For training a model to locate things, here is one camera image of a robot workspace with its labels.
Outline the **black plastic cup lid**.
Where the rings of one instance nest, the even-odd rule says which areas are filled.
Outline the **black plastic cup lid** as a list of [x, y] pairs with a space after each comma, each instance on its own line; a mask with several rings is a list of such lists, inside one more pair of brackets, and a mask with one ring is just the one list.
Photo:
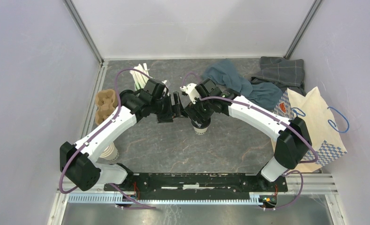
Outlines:
[[193, 125], [193, 127], [198, 128], [198, 129], [207, 128], [209, 127], [210, 123], [211, 123], [211, 119], [207, 119], [203, 123], [198, 123], [197, 121], [191, 120], [191, 124]]

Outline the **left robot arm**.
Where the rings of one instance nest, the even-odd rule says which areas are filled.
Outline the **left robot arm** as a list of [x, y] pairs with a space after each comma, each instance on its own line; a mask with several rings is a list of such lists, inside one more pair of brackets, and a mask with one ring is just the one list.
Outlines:
[[74, 183], [74, 189], [82, 191], [98, 183], [113, 183], [122, 191], [130, 190], [133, 178], [128, 175], [128, 170], [119, 164], [98, 164], [98, 158], [114, 140], [142, 118], [155, 114], [158, 122], [173, 122], [178, 110], [171, 103], [166, 84], [156, 79], [149, 79], [140, 90], [122, 91], [118, 106], [107, 119], [74, 144], [64, 142], [60, 146], [60, 191], [64, 194], [73, 191], [64, 190], [65, 177]]

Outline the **white paper coffee cup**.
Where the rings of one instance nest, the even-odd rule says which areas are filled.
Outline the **white paper coffee cup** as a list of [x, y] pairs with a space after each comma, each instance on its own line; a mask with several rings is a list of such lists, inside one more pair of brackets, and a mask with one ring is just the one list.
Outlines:
[[207, 129], [209, 127], [209, 124], [201, 124], [201, 125], [194, 125], [193, 128], [194, 128], [194, 131], [198, 134], [198, 135], [203, 135], [206, 133]]

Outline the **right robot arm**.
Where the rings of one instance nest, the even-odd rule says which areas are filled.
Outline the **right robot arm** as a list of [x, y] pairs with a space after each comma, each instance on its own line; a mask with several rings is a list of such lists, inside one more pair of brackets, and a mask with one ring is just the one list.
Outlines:
[[302, 118], [290, 119], [276, 115], [232, 89], [221, 91], [210, 79], [199, 84], [183, 85], [180, 90], [190, 99], [185, 112], [197, 134], [202, 135], [207, 131], [214, 113], [222, 113], [246, 122], [275, 141], [274, 156], [261, 169], [257, 178], [260, 190], [271, 190], [279, 176], [305, 163], [303, 157], [308, 151], [312, 152], [314, 159], [318, 159]]

